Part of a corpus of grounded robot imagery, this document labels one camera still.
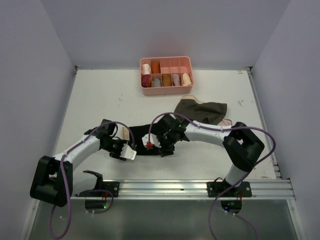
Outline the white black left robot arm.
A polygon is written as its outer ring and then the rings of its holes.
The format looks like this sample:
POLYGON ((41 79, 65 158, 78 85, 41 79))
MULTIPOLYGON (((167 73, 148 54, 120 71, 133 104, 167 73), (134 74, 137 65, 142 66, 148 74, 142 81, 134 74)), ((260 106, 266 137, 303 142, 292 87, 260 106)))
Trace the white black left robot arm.
POLYGON ((128 141, 115 136, 120 123, 104 119, 81 139, 55 156, 41 157, 30 187, 30 197, 58 207, 67 205, 74 188, 74 170, 94 153, 104 150, 114 159, 126 161, 128 141))

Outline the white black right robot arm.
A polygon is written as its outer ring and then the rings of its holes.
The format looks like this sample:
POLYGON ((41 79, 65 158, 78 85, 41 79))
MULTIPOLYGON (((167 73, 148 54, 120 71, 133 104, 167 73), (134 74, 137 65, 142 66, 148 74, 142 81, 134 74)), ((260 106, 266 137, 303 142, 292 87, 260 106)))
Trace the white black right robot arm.
POLYGON ((169 114, 164 115, 153 131, 155 144, 164 154, 172 154, 180 141, 203 142, 220 146, 227 152, 232 165, 224 178, 223 192, 235 196, 241 190, 241 178, 250 173, 263 150, 264 143, 242 122, 232 126, 201 123, 196 120, 182 121, 169 114))

